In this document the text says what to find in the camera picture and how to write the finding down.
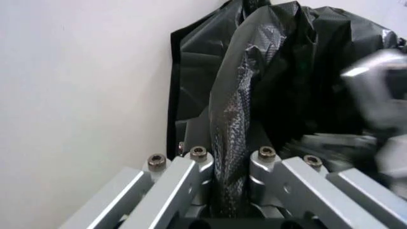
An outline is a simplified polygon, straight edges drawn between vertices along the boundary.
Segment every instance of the garbage bag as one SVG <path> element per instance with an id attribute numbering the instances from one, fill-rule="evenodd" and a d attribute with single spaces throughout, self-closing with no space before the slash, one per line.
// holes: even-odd
<path id="1" fill-rule="evenodd" d="M 403 49 L 402 42 L 389 29 L 331 7 L 290 2 L 247 17 L 230 40 L 210 93 L 212 213 L 245 215 L 251 153 L 246 138 L 253 120 L 277 151 L 304 134 L 361 133 L 364 121 L 340 72 L 376 50 Z"/>
<path id="2" fill-rule="evenodd" d="M 208 106 L 209 93 L 237 27 L 269 0 L 232 0 L 196 23 L 171 34 L 173 69 L 168 109 L 167 156 L 183 136 L 184 122 Z"/>

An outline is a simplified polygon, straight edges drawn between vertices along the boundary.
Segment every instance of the textured plastic sheet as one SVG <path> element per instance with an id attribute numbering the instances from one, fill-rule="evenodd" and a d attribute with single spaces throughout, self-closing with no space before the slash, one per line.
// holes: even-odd
<path id="1" fill-rule="evenodd" d="M 177 120 L 197 117 L 208 105 L 212 84 L 234 31 L 250 13 L 267 3 L 233 0 L 182 38 Z"/>
<path id="2" fill-rule="evenodd" d="M 237 27 L 268 0 L 232 0 L 171 34 L 173 69 L 168 108 L 167 156 L 183 141 L 186 119 L 200 115 Z"/>
<path id="3" fill-rule="evenodd" d="M 341 9 L 290 2 L 253 12 L 234 32 L 211 90 L 212 213 L 245 215 L 251 121 L 262 124 L 277 150 L 303 134 L 360 133 L 364 122 L 340 72 L 403 42 Z"/>

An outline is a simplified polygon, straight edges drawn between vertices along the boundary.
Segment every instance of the hex socket screw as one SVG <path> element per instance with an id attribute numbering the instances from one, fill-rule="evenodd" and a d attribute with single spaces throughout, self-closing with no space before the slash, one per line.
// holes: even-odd
<path id="1" fill-rule="evenodd" d="M 203 162 L 207 159 L 208 152 L 203 146 L 195 146 L 189 151 L 189 158 L 196 162 Z"/>
<path id="2" fill-rule="evenodd" d="M 165 169 L 166 158 L 162 154 L 153 154 L 147 159 L 148 169 L 158 172 Z"/>
<path id="3" fill-rule="evenodd" d="M 272 162 L 275 158 L 275 150 L 269 146 L 262 146 L 258 152 L 258 158 L 264 162 Z"/>
<path id="4" fill-rule="evenodd" d="M 309 166 L 314 168 L 315 170 L 319 171 L 322 166 L 322 161 L 319 157 L 314 156 L 314 155 L 305 155 L 304 156 L 304 161 L 307 163 Z"/>

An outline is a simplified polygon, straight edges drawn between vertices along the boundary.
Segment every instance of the blurred metal part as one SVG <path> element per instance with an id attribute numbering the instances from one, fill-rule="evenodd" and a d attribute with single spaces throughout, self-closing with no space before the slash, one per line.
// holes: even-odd
<path id="1" fill-rule="evenodd" d="M 311 213 L 333 229 L 386 228 L 298 157 L 276 163 L 266 185 L 294 217 Z"/>
<path id="2" fill-rule="evenodd" d="M 191 156 L 192 150 L 197 149 L 198 147 L 193 147 L 189 153 L 185 155 L 185 158 L 196 158 L 194 156 Z M 212 186 L 212 178 L 213 178 L 213 173 L 214 173 L 214 157 L 210 154 L 207 153 L 205 154 L 205 160 L 202 160 L 202 158 L 196 158 L 196 162 L 199 166 L 199 172 L 200 172 L 200 187 L 196 193 L 195 198 L 192 201 L 193 205 L 201 206 L 208 204 L 209 201 L 209 195 L 210 195 L 210 190 Z"/>
<path id="3" fill-rule="evenodd" d="M 313 155 L 319 157 L 329 171 L 363 168 L 373 162 L 377 140 L 369 135 L 322 134 L 304 135 L 301 141 L 287 143 L 280 152 L 283 158 Z"/>
<path id="4" fill-rule="evenodd" d="M 191 205 L 187 212 L 185 213 L 186 218 L 199 218 L 202 214 L 202 212 L 205 210 L 207 206 L 206 205 Z"/>
<path id="5" fill-rule="evenodd" d="M 200 185 L 199 175 L 196 162 L 176 157 L 120 228 L 166 228 L 173 217 L 187 212 Z"/>
<path id="6" fill-rule="evenodd" d="M 142 170 L 149 172 L 151 179 L 155 183 L 170 165 L 171 160 L 166 158 L 163 154 L 153 154 L 145 161 Z"/>
<path id="7" fill-rule="evenodd" d="M 177 156 L 183 156 L 183 148 L 184 148 L 184 142 L 179 142 L 178 143 L 178 154 L 177 154 Z"/>
<path id="8" fill-rule="evenodd" d="M 407 202 L 353 168 L 326 177 L 389 228 L 407 228 Z"/>
<path id="9" fill-rule="evenodd" d="M 123 215 L 129 214 L 153 185 L 148 173 L 124 168 L 60 229 L 111 229 Z"/>
<path id="10" fill-rule="evenodd" d="M 254 203 L 251 203 L 251 205 L 256 208 L 264 218 L 284 218 L 278 208 L 274 206 L 259 206 Z"/>
<path id="11" fill-rule="evenodd" d="M 407 198 L 407 135 L 390 138 L 376 155 L 379 172 L 386 175 L 390 188 Z"/>
<path id="12" fill-rule="evenodd" d="M 401 75 L 403 79 L 398 79 L 403 82 L 390 85 L 394 70 L 404 70 L 404 75 Z M 390 49 L 377 51 L 353 64 L 341 77 L 369 126 L 379 129 L 399 128 L 400 123 L 407 120 L 406 103 L 395 103 L 396 100 L 405 100 L 400 95 L 407 93 L 406 55 Z"/>

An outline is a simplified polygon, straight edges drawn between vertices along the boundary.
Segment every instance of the black plastic bag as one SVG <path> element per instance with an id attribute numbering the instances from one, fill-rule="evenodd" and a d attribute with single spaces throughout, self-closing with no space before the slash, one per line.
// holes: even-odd
<path id="1" fill-rule="evenodd" d="M 234 32 L 211 90 L 212 213 L 245 215 L 252 121 L 277 150 L 303 134 L 359 134 L 364 122 L 340 72 L 376 50 L 399 48 L 399 41 L 341 9 L 290 2 L 252 13 Z"/>
<path id="2" fill-rule="evenodd" d="M 268 0 L 228 1 L 194 24 L 171 34 L 173 69 L 168 109 L 167 156 L 183 139 L 186 119 L 208 106 L 209 93 L 237 27 Z"/>

